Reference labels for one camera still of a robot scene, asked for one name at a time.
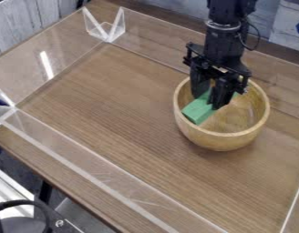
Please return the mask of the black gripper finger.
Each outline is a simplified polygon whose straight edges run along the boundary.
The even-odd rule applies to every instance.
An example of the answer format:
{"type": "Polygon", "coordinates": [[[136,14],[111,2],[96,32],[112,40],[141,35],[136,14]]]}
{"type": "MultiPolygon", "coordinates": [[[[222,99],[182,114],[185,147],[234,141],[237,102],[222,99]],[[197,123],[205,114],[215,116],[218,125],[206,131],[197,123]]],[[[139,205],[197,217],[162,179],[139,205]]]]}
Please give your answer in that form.
{"type": "Polygon", "coordinates": [[[221,77],[215,80],[215,85],[211,88],[211,96],[209,99],[213,110],[218,110],[230,103],[235,91],[234,83],[226,78],[221,77]]]}
{"type": "Polygon", "coordinates": [[[209,73],[193,66],[190,71],[190,81],[193,96],[194,98],[199,98],[210,89],[211,80],[209,73]]]}

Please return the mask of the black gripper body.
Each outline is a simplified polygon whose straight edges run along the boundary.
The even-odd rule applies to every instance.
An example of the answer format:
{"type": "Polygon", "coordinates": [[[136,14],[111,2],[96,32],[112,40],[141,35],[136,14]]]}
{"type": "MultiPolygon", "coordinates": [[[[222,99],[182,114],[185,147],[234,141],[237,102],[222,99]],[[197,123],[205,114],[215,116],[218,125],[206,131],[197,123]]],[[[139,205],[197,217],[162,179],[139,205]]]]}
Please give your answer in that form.
{"type": "Polygon", "coordinates": [[[252,77],[250,69],[242,64],[239,58],[227,59],[223,63],[213,62],[205,56],[203,48],[203,45],[193,42],[186,44],[187,54],[183,57],[183,63],[190,67],[190,71],[195,66],[209,73],[210,80],[226,78],[235,85],[235,93],[243,94],[252,77]]]}

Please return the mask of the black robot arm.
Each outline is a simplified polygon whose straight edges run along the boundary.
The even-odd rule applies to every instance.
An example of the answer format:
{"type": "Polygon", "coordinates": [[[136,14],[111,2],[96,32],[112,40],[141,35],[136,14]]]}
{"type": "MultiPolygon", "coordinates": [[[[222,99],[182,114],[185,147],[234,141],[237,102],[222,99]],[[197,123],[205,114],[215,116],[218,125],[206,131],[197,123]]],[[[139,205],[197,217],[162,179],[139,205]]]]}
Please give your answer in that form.
{"type": "Polygon", "coordinates": [[[194,98],[210,92],[213,110],[226,106],[234,94],[243,94],[252,70],[242,63],[252,27],[249,15],[256,11],[257,0],[207,0],[210,9],[206,21],[205,44],[186,44],[183,63],[190,66],[190,84],[194,98]]]}

